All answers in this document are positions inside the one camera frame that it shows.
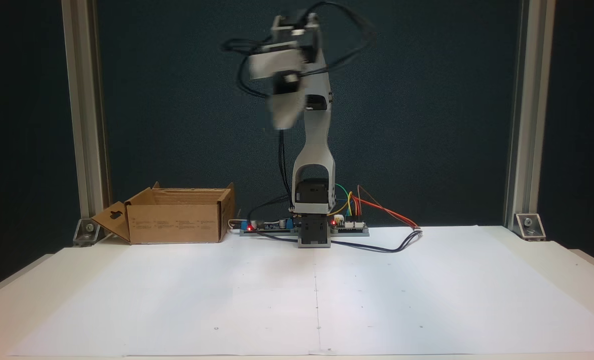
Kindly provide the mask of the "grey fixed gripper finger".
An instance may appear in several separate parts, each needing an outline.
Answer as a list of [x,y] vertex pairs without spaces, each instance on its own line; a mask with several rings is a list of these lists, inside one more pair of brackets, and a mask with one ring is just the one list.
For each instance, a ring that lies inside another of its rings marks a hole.
[[303,114],[305,106],[305,91],[273,93],[269,100],[272,127],[275,130],[292,129]]

